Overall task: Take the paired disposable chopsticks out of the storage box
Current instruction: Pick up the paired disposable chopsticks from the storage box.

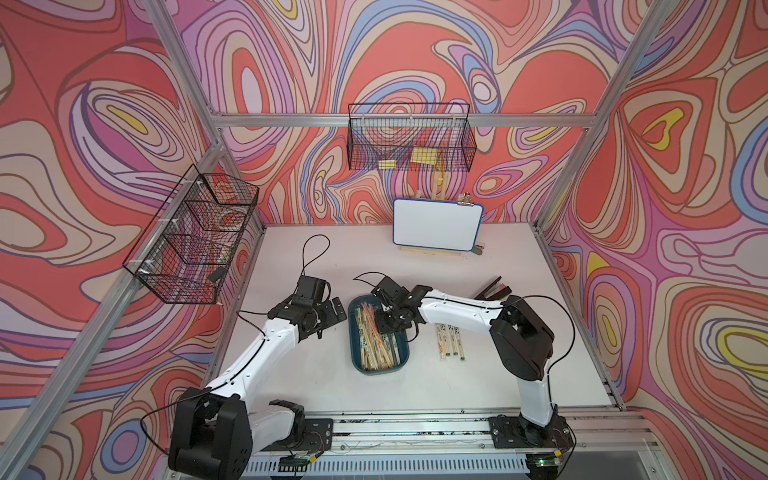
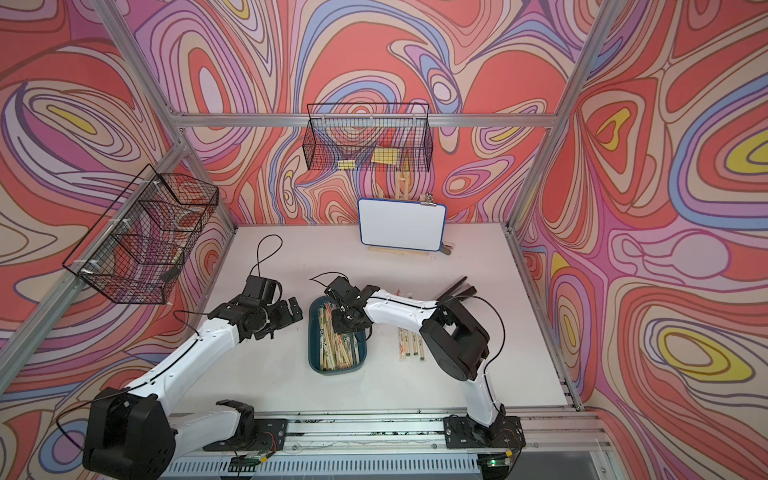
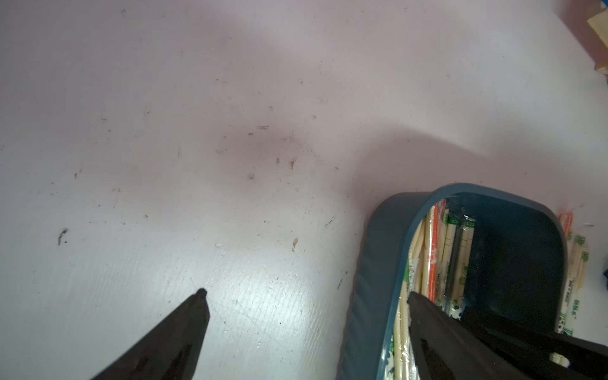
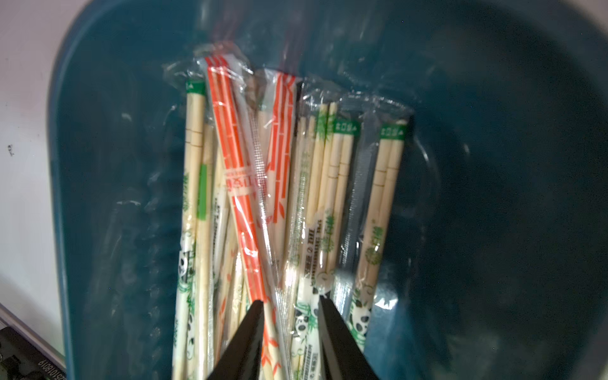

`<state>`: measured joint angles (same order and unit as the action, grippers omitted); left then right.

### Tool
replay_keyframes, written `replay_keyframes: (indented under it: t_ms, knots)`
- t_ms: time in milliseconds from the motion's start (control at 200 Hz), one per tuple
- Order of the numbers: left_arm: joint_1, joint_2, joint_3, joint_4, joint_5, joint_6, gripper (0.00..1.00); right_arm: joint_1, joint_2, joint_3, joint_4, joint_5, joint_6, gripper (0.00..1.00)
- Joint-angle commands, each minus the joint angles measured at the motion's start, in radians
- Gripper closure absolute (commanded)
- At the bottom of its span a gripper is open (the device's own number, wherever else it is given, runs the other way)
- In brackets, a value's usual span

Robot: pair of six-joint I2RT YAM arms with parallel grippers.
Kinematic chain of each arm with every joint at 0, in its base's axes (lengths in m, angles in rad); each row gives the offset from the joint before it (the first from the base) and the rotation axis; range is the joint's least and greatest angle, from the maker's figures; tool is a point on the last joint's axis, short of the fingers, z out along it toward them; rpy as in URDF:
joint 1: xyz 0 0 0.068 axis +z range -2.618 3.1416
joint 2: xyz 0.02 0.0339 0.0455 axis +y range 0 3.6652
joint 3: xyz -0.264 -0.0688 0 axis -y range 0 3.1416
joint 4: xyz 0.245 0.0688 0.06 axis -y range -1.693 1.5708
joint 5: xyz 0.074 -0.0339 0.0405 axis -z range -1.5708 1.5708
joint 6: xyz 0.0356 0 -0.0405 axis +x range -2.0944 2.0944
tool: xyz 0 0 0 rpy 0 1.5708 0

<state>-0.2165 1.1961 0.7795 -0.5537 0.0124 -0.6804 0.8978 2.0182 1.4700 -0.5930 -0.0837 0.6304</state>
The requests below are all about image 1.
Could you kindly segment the green panda chopsticks pair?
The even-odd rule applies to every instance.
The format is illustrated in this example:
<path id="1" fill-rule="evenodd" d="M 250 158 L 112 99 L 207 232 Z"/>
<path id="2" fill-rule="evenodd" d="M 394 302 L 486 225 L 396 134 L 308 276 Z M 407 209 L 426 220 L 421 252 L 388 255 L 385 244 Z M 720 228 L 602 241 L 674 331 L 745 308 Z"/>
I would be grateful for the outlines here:
<path id="1" fill-rule="evenodd" d="M 453 328 L 451 326 L 445 325 L 444 331 L 447 349 L 451 355 L 456 356 L 458 354 L 458 347 L 456 344 Z"/>

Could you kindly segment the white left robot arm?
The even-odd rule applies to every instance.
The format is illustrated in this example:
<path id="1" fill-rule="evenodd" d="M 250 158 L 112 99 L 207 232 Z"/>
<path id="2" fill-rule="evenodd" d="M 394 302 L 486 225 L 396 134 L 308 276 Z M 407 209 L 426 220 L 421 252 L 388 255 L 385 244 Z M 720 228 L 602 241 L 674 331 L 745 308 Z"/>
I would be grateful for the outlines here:
<path id="1" fill-rule="evenodd" d="M 302 405 L 272 400 L 252 408 L 254 395 L 281 359 L 301 341 L 346 320 L 330 284 L 302 275 L 295 291 L 267 314 L 260 336 L 202 389 L 177 401 L 168 467 L 197 479 L 238 479 L 254 453 L 268 448 L 304 451 L 310 463 L 332 444 L 333 422 L 309 420 Z"/>

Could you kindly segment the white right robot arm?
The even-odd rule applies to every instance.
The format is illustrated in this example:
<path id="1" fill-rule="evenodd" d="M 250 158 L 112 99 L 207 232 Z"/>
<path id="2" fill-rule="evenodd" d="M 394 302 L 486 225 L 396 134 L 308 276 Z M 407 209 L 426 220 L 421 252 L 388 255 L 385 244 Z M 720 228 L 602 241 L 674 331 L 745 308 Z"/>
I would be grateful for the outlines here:
<path id="1" fill-rule="evenodd" d="M 551 397 L 548 363 L 554 353 L 554 332 L 527 303 L 510 295 L 505 300 L 457 297 L 430 286 L 407 289 L 385 276 L 371 294 L 380 302 L 374 317 L 381 333 L 398 333 L 422 324 L 442 324 L 488 335 L 503 367 L 517 379 L 521 406 L 517 417 L 491 422 L 498 448 L 519 442 L 534 448 L 555 444 L 564 419 Z"/>

